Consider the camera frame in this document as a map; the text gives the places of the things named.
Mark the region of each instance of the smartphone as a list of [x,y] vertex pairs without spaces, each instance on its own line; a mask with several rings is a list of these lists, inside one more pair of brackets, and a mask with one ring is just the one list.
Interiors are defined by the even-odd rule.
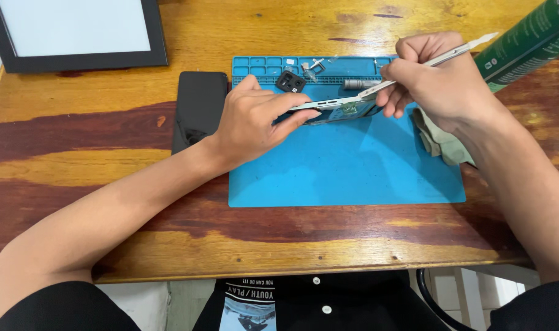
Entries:
[[227,93],[228,77],[224,72],[180,74],[171,155],[216,132]]

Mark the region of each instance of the person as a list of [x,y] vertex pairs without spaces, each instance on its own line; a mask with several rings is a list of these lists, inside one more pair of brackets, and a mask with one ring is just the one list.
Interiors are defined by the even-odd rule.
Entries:
[[[399,118],[416,101],[435,124],[460,139],[535,263],[542,285],[493,312],[490,330],[559,330],[559,172],[490,92],[469,54],[438,67],[421,64],[461,44],[456,32],[401,39],[400,58],[381,69],[398,84],[380,91],[376,103],[384,116]],[[261,156],[318,116],[306,109],[272,125],[307,101],[304,94],[262,90],[250,75],[228,94],[214,135],[20,234],[0,253],[0,331],[138,330],[92,285],[92,266],[184,194]],[[408,273],[374,272],[219,280],[194,330],[235,329],[441,330],[445,325],[408,287]]]

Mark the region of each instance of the blue silicone mat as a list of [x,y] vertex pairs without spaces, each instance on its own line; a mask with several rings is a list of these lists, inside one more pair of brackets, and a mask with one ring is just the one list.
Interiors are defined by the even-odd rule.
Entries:
[[[263,89],[281,91],[275,81],[287,59],[312,57],[236,56],[232,86],[248,73]],[[303,93],[313,100],[350,96],[343,78],[379,79],[391,58],[346,57],[323,63],[327,70]],[[446,165],[425,150],[410,116],[396,120],[381,113],[321,125],[305,125],[281,145],[230,172],[230,207],[332,206],[351,204],[449,203],[466,200],[459,166]]]

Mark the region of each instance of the wooden table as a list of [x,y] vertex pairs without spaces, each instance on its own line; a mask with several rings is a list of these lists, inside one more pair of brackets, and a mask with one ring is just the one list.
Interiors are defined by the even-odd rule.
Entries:
[[[398,38],[448,29],[472,40],[506,31],[539,2],[168,0],[168,67],[2,71],[0,251],[46,215],[166,158],[181,71],[230,75],[234,55],[393,54]],[[559,169],[559,60],[498,97]],[[468,166],[462,174],[466,203],[288,208],[228,207],[223,175],[158,214],[94,273],[107,283],[526,263],[486,183]]]

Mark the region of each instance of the black picture frame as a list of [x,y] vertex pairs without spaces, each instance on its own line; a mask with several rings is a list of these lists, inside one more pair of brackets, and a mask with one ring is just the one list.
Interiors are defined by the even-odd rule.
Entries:
[[150,51],[47,56],[17,56],[0,9],[0,57],[8,73],[117,69],[167,65],[165,39],[157,0],[140,0]]

